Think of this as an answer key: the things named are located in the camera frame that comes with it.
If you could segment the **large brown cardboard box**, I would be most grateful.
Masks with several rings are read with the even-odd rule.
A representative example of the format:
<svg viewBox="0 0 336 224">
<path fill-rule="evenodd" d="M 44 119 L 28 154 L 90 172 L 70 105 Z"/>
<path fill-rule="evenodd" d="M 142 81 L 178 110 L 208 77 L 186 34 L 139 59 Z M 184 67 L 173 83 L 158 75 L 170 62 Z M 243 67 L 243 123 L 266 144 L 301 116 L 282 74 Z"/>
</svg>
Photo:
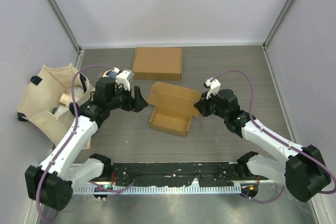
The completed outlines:
<svg viewBox="0 0 336 224">
<path fill-rule="evenodd" d="M 138 47 L 132 71 L 139 80 L 179 81 L 182 75 L 182 49 Z"/>
</svg>

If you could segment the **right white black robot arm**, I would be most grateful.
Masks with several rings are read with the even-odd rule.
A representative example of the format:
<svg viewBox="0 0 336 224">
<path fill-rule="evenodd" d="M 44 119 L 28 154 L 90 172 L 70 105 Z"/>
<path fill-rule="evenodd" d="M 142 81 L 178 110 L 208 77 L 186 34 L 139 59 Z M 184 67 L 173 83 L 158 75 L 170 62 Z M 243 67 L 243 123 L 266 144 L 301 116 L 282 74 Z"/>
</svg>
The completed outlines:
<svg viewBox="0 0 336 224">
<path fill-rule="evenodd" d="M 331 184 L 331 173 L 326 170 L 321 152 L 315 146 L 301 146 L 262 125 L 240 108 L 232 90 L 223 89 L 211 95 L 204 92 L 194 108 L 203 117 L 220 117 L 229 131 L 273 156 L 268 159 L 253 151 L 242 156 L 237 166 L 242 179 L 258 175 L 274 180 L 301 202 L 309 201 Z"/>
</svg>

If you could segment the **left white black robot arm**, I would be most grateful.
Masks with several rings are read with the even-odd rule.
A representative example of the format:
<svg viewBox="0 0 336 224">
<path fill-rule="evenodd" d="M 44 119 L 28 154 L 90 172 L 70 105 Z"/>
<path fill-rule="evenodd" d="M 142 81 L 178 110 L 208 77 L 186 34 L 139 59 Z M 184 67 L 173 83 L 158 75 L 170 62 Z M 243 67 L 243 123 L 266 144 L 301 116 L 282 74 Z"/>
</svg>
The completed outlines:
<svg viewBox="0 0 336 224">
<path fill-rule="evenodd" d="M 140 112 L 148 106 L 139 86 L 129 87 L 128 80 L 100 78 L 90 98 L 76 111 L 74 122 L 64 138 L 38 166 L 30 165 L 25 181 L 30 199 L 56 211 L 63 210 L 73 192 L 87 182 L 107 181 L 112 174 L 111 159 L 92 154 L 83 164 L 72 164 L 87 141 L 115 109 Z"/>
</svg>

